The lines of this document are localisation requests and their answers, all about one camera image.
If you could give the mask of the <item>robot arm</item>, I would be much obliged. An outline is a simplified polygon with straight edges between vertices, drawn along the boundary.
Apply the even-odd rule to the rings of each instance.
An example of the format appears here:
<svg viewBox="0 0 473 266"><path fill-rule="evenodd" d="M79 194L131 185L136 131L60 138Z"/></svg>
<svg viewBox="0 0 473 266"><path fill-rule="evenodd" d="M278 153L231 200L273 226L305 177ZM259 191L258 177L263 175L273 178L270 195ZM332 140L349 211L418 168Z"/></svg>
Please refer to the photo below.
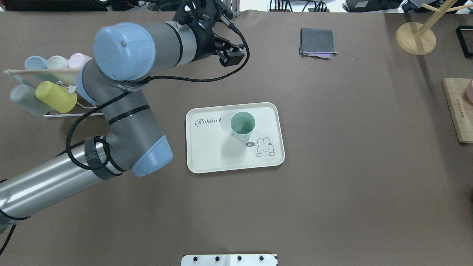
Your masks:
<svg viewBox="0 0 473 266"><path fill-rule="evenodd" d="M171 21L100 29L76 81L96 108L73 124L64 153L2 180L1 232L127 170L143 177L167 165L172 150L142 88L156 79L201 82L157 73L211 55L241 70L250 54L233 15L221 0L183 0Z"/></svg>

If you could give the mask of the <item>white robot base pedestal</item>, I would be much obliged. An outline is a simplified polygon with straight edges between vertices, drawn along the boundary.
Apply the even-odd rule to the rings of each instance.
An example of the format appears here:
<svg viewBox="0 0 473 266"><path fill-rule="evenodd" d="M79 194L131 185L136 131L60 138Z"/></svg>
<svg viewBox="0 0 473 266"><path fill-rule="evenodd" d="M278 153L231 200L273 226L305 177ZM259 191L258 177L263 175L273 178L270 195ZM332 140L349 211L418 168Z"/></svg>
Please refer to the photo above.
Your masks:
<svg viewBox="0 0 473 266"><path fill-rule="evenodd" d="M181 266L277 266L273 254L196 254L185 255Z"/></svg>

